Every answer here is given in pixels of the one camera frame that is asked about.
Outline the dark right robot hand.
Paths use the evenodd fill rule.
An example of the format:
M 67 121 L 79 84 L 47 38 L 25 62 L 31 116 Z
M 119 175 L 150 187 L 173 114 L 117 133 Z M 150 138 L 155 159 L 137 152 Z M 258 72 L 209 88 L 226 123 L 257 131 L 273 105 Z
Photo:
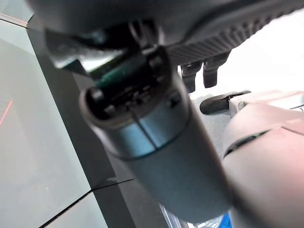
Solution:
M 231 50 L 301 0 L 30 0 L 55 68 L 94 82 L 81 114 L 110 155 L 190 223 L 228 212 L 235 228 L 304 225 L 304 114 L 282 92 L 203 101 L 229 110 L 218 157 L 188 93 Z

